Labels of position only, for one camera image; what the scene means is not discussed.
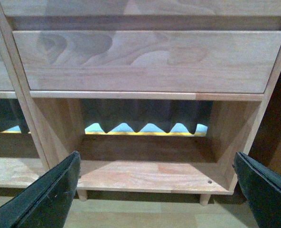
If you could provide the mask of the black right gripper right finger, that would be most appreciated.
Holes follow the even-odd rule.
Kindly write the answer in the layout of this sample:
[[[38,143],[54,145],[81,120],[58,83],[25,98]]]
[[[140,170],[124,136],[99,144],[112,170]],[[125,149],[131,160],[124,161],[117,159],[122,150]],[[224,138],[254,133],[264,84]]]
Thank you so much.
[[[281,228],[281,175],[243,152],[234,157],[243,195],[260,228]]]

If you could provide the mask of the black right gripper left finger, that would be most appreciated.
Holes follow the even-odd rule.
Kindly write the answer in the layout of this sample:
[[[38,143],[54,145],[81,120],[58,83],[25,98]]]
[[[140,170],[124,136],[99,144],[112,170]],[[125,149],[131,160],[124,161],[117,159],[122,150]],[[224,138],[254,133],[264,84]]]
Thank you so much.
[[[54,168],[0,206],[0,228],[62,228],[80,177],[74,151]]]

